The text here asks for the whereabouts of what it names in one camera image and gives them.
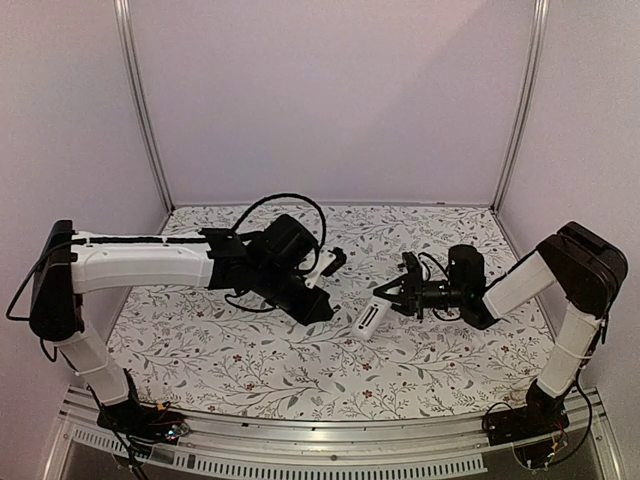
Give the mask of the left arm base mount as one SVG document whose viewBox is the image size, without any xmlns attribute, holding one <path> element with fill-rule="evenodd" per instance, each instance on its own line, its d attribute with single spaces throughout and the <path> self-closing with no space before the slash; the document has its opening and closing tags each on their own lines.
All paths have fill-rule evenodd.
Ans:
<svg viewBox="0 0 640 480">
<path fill-rule="evenodd" d="M 93 393 L 99 407 L 97 424 L 112 432 L 147 444 L 176 444 L 191 432 L 183 414 L 170 409 L 170 403 L 142 405 L 136 393 L 118 404 L 105 405 Z"/>
</svg>

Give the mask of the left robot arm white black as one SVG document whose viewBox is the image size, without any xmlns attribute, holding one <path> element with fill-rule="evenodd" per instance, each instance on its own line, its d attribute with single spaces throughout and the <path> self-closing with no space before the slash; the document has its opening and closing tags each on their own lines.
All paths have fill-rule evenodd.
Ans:
<svg viewBox="0 0 640 480">
<path fill-rule="evenodd" d="M 330 320 L 329 295 L 318 285 L 346 262 L 287 214 L 261 231 L 204 228 L 193 235 L 105 236 L 56 222 L 21 286 L 31 290 L 24 322 L 55 345 L 128 434 L 148 426 L 123 368 L 82 317 L 85 294 L 111 288 L 186 286 L 261 297 L 301 325 Z"/>
</svg>

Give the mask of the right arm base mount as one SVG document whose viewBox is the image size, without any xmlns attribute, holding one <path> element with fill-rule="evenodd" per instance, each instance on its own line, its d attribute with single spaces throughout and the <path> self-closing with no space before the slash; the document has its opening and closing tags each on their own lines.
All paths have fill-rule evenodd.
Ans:
<svg viewBox="0 0 640 480">
<path fill-rule="evenodd" d="M 564 397 L 551 397 L 533 384 L 526 394 L 523 407 L 496 411 L 489 408 L 482 419 L 482 429 L 491 446 L 529 440 L 513 451 L 525 468 L 548 467 L 562 445 L 569 418 Z"/>
</svg>

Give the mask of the white remote control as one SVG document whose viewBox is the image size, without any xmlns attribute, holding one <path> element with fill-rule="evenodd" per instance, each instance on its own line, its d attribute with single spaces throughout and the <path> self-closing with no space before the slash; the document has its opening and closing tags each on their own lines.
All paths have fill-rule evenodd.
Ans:
<svg viewBox="0 0 640 480">
<path fill-rule="evenodd" d="M 370 340 L 390 310 L 388 300 L 372 297 L 354 322 L 351 334 L 360 340 Z"/>
</svg>

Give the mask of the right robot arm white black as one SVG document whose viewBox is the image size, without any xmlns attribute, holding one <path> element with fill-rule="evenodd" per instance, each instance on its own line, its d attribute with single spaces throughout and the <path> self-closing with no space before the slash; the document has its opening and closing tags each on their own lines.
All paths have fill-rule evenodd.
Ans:
<svg viewBox="0 0 640 480">
<path fill-rule="evenodd" d="M 576 385 L 579 372 L 605 337 L 610 310 L 629 271 L 623 252 L 571 221 L 548 236 L 505 274 L 488 282 L 483 255 L 473 246 L 448 250 L 441 280 L 427 280 L 417 255 L 402 255 L 405 272 L 374 289 L 392 310 L 421 318 L 427 309 L 455 308 L 468 325 L 485 330 L 554 284 L 567 308 L 547 364 L 532 382 L 517 427 L 537 436 Z"/>
</svg>

